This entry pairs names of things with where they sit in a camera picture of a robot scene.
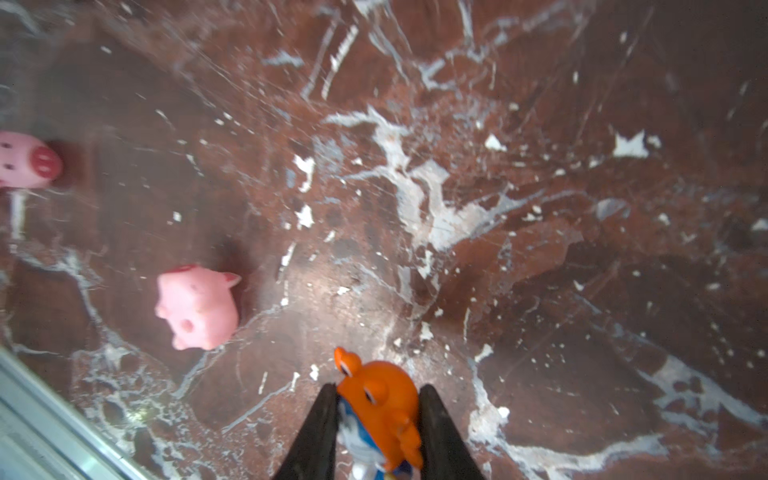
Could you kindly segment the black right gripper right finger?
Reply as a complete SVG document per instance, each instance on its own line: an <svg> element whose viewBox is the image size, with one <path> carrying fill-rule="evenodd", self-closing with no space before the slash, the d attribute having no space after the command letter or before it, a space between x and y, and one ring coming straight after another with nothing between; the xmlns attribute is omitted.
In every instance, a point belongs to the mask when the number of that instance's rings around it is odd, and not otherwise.
<svg viewBox="0 0 768 480"><path fill-rule="evenodd" d="M419 391L419 432L426 480L484 480L440 395L433 385Z"/></svg>

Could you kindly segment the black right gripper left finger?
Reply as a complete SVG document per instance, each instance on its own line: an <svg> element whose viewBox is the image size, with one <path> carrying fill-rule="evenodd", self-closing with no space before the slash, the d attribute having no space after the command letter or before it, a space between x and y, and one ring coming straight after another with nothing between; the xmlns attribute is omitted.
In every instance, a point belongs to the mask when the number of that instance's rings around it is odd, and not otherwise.
<svg viewBox="0 0 768 480"><path fill-rule="evenodd" d="M334 480L338 432L336 386L325 384L316 397L274 480Z"/></svg>

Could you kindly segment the orange blue figurine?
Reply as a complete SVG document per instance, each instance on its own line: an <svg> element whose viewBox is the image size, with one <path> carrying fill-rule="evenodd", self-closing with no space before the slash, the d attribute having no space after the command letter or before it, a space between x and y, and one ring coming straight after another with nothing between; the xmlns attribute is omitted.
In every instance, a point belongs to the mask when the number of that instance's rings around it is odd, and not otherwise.
<svg viewBox="0 0 768 480"><path fill-rule="evenodd" d="M411 479L423 467L419 395L399 366L342 347L334 363L344 378L338 395L337 440L352 458L354 479Z"/></svg>

